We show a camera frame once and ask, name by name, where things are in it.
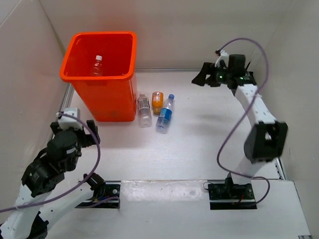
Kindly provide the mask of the clear bottle white cap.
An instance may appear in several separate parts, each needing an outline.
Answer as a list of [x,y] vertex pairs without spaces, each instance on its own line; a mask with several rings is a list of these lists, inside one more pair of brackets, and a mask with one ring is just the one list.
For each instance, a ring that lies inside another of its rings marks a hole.
[[99,77],[103,75],[102,60],[103,60],[103,57],[101,55],[96,55],[94,64],[90,71],[91,76]]

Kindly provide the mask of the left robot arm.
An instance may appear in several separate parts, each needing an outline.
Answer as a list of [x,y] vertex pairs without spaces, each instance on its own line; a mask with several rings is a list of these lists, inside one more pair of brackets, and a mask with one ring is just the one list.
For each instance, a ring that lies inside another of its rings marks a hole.
[[80,203],[104,196],[103,179],[91,172],[83,176],[76,189],[49,199],[57,184],[65,179],[64,174],[75,170],[82,148],[100,145],[93,120],[83,124],[62,117],[50,127],[54,138],[27,166],[14,207],[0,226],[2,239],[43,239],[58,220]]

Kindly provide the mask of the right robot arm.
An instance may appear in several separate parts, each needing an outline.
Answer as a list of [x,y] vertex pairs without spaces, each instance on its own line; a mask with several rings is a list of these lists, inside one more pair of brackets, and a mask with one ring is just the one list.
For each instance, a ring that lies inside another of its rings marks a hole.
[[246,69],[245,55],[229,55],[223,50],[216,54],[216,62],[205,62],[191,82],[211,87],[225,84],[240,102],[251,125],[244,142],[244,157],[236,169],[230,171],[233,182],[224,186],[225,196],[235,199],[242,193],[241,185],[249,184],[264,165],[282,155],[288,126],[277,121],[267,109],[253,73]]

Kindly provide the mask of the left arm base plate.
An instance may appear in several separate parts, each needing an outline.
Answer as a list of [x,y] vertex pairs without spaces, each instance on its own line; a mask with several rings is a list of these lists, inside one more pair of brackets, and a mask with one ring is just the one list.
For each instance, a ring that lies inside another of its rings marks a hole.
[[108,198],[120,197],[121,181],[105,181],[103,190],[94,194],[90,199],[87,199],[80,203],[77,208],[100,208],[100,209],[119,209],[120,203],[118,199]]

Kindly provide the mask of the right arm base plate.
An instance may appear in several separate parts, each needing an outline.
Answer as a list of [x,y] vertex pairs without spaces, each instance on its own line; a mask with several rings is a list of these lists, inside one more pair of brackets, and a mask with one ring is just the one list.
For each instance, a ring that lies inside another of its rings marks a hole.
[[227,186],[208,184],[210,210],[255,210],[256,199],[251,184]]

